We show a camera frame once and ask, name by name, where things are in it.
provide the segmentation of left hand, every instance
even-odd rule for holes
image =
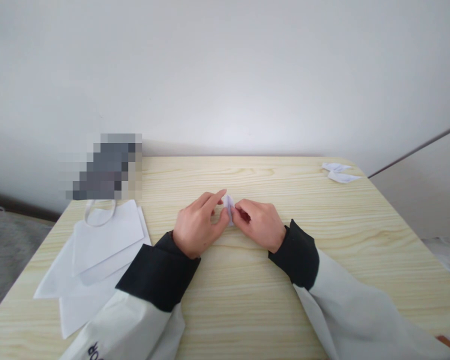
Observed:
[[[229,213],[224,207],[220,219],[212,224],[211,217],[215,206],[223,204],[222,197],[227,189],[213,194],[203,193],[197,200],[178,212],[173,241],[190,259],[198,258],[220,235],[229,224]]]

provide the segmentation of white jacket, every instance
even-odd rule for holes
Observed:
[[[401,317],[383,291],[317,250],[293,220],[268,257],[290,277],[330,359],[450,360],[450,348]],[[154,247],[143,245],[117,293],[60,359],[174,359],[185,329],[180,301],[199,264],[178,249],[172,233]]]

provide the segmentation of finger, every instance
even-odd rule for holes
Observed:
[[[214,195],[213,193],[206,191],[202,195],[200,195],[200,197],[197,200],[192,202],[189,205],[189,207],[200,209],[207,202],[207,200],[210,199],[210,197],[212,197],[213,195]]]
[[[211,230],[213,231],[213,238],[216,240],[222,235],[225,228],[228,226],[230,222],[229,212],[226,207],[221,210],[220,219],[216,224],[211,226]]]
[[[202,206],[205,210],[212,212],[212,210],[217,206],[219,201],[224,197],[224,195],[227,193],[227,189],[222,189],[216,194],[213,194],[208,198],[206,203]]]
[[[248,214],[248,216],[250,216],[250,218],[253,218],[254,215],[259,210],[259,207],[248,199],[242,199],[239,202],[237,202],[235,204],[235,208],[237,210],[246,212]]]
[[[250,225],[242,218],[240,212],[234,208],[233,206],[230,208],[231,210],[231,219],[235,226],[239,228],[245,235],[249,235],[250,233]]]

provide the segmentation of black sleeve cuff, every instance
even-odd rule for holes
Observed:
[[[312,288],[319,272],[319,252],[313,237],[304,232],[292,219],[290,228],[276,253],[268,252],[268,258],[282,269],[293,284]]]
[[[170,313],[184,296],[200,258],[188,258],[167,232],[155,246],[142,245],[116,289]]]

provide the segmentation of gray floor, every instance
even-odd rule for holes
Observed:
[[[51,228],[33,218],[0,211],[0,302]]]

